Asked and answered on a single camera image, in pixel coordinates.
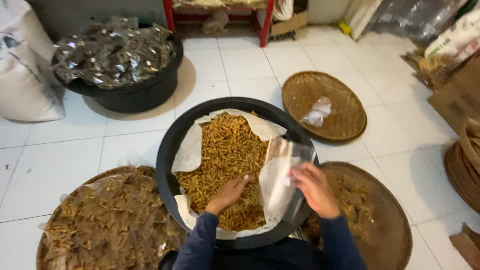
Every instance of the person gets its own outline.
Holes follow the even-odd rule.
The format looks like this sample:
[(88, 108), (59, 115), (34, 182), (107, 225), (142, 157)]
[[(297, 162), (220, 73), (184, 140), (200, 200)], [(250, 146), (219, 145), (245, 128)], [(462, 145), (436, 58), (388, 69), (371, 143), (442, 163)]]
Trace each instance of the person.
[(250, 182), (245, 177), (228, 181), (212, 197), (176, 259), (171, 258), (174, 261), (173, 270), (366, 269), (325, 173), (312, 163), (304, 163), (291, 169), (290, 176), (294, 185), (303, 192), (309, 206), (321, 217), (324, 252), (310, 243), (289, 237), (252, 250), (215, 247), (218, 217), (240, 200)]

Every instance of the wall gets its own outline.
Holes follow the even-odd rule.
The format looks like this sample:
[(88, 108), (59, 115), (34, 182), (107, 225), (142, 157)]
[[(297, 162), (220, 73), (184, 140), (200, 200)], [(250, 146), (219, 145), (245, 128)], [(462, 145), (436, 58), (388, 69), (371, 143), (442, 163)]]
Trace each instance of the wall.
[(136, 16), (140, 22), (166, 26), (162, 0), (27, 0), (50, 38), (78, 33), (92, 19), (105, 22), (111, 16)]
[(334, 24), (343, 19), (352, 0), (310, 0), (310, 24)]

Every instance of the round woven bamboo tray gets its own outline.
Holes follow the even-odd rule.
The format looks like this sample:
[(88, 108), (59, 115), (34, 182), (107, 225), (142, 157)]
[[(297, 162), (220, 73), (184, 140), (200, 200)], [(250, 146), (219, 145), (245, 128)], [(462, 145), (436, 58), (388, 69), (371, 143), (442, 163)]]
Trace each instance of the round woven bamboo tray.
[[(332, 113), (322, 127), (301, 122), (315, 102), (327, 97)], [(300, 72), (282, 87), (283, 107), (303, 128), (320, 140), (343, 143), (360, 137), (367, 127), (367, 114), (359, 98), (337, 78), (322, 72)]]
[(375, 177), (346, 162), (329, 162), (322, 170), (341, 173), (367, 187), (366, 205), (372, 209), (373, 221), (365, 226), (366, 242), (356, 241), (369, 270), (403, 270), (413, 247), (408, 219), (395, 196)]
[[(102, 174), (99, 174), (99, 175), (95, 176), (94, 178), (85, 182), (83, 185), (91, 184), (95, 181), (98, 181), (98, 180), (103, 179), (103, 178), (108, 177), (108, 176), (112, 176), (112, 175), (116, 175), (116, 174), (120, 174), (120, 173), (125, 173), (125, 172), (130, 171), (131, 169), (132, 169), (132, 167), (129, 167), (129, 166), (124, 166), (124, 167), (119, 167), (119, 168), (116, 168), (116, 169), (112, 169), (110, 171), (106, 171)], [(78, 195), (77, 190), (73, 191), (70, 194), (71, 197), (76, 197), (77, 195)], [(52, 221), (54, 221), (60, 214), (61, 214), (61, 207), (58, 206), (57, 209), (55, 209), (55, 211), (53, 212), (53, 215), (48, 220), (48, 224), (50, 224)], [(43, 233), (42, 238), (40, 239), (40, 245), (38, 246), (38, 249), (37, 249), (37, 252), (36, 252), (36, 269), (37, 270), (49, 270), (47, 268), (47, 264), (43, 263), (43, 258), (45, 258), (45, 256), (48, 253), (48, 246), (45, 244), (46, 241), (47, 241), (47, 235), (45, 233)]]

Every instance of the red wooden shelf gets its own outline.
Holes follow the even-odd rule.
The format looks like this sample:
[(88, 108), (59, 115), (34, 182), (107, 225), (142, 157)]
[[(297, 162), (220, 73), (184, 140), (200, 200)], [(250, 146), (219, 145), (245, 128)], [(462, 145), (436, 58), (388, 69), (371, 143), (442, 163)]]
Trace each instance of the red wooden shelf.
[[(165, 8), (165, 15), (167, 17), (167, 24), (170, 31), (175, 32), (175, 22), (176, 21), (204, 21), (209, 15), (196, 15), (196, 14), (175, 14), (175, 11), (208, 11), (208, 12), (218, 12), (218, 11), (251, 11), (251, 15), (229, 15), (231, 21), (250, 21), (252, 27), (255, 29), (258, 38), (260, 39), (260, 47), (265, 47), (268, 41), (268, 34), (270, 32), (270, 25), (272, 22), (272, 13), (275, 0), (268, 0), (266, 9), (254, 9), (252, 7), (244, 5), (236, 5), (230, 7), (194, 7), (194, 6), (183, 6), (174, 9), (172, 0), (163, 0), (163, 6)], [(263, 28), (258, 23), (257, 11), (266, 10), (266, 16), (264, 21)]]

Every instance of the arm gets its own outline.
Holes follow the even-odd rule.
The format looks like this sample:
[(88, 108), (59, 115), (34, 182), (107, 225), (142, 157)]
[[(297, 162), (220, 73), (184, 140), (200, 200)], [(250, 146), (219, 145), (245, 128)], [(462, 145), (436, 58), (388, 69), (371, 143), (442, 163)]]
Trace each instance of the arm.
[(173, 270), (211, 270), (218, 217), (204, 212), (181, 247)]
[(183, 244), (173, 270), (211, 270), (218, 217), (241, 197), (250, 178), (228, 181), (212, 197), (205, 212), (197, 219), (192, 234)]
[(325, 244), (328, 266), (332, 270), (367, 269), (353, 243), (347, 218), (322, 219), (322, 237)]
[(329, 268), (366, 269), (325, 173), (311, 163), (304, 163), (290, 173), (295, 179), (295, 186), (305, 195), (308, 205), (322, 218), (322, 237)]

